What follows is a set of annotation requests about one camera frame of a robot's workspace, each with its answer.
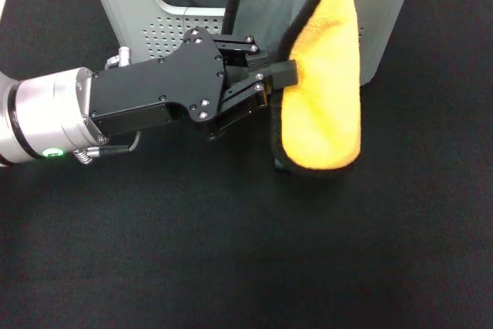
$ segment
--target cable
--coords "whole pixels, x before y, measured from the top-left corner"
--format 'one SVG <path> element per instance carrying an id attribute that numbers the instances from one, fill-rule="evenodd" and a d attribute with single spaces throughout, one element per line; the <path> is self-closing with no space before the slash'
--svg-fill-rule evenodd
<path id="1" fill-rule="evenodd" d="M 137 146 L 139 145 L 140 143 L 140 137 L 142 136 L 142 132 L 138 131 L 136 133 L 136 138 L 133 140 L 133 143 L 131 146 L 129 146 L 129 153 L 133 152 L 134 150 L 136 150 Z"/>

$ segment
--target microfiber cloth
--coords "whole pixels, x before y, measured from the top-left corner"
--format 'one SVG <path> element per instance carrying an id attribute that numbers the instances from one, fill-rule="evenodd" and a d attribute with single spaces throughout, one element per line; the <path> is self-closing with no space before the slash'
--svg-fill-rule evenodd
<path id="1" fill-rule="evenodd" d="M 273 96 L 273 149 L 289 170 L 332 173 L 361 147 L 354 0 L 320 0 L 290 51 L 298 85 Z"/>

